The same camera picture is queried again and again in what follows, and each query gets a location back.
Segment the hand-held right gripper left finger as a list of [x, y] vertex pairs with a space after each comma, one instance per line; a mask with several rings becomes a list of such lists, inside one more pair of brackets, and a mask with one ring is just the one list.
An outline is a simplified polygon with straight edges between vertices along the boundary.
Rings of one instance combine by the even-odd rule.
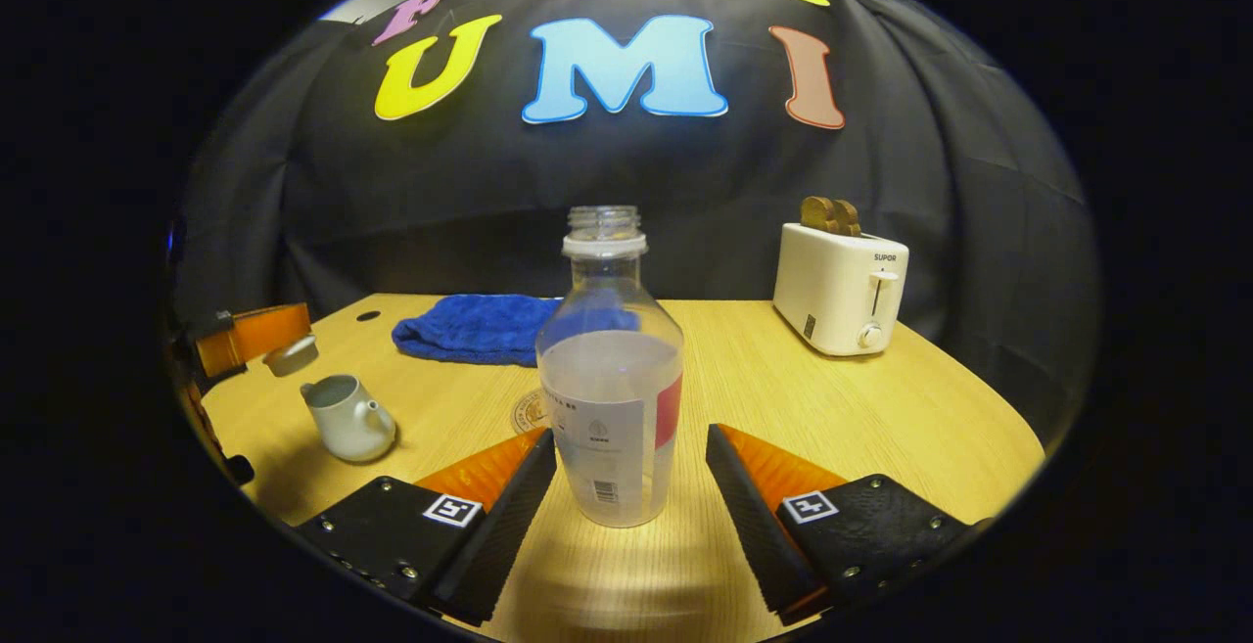
[[397, 600], [482, 625], [555, 470], [553, 430], [541, 426], [417, 483], [376, 478], [294, 535]]

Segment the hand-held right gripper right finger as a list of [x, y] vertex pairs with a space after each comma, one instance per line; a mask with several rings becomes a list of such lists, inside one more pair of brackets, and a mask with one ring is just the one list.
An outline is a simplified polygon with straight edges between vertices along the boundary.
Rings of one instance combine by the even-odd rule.
[[878, 599], [991, 526], [885, 474], [841, 478], [727, 424], [709, 426], [704, 455], [766, 607], [786, 625]]

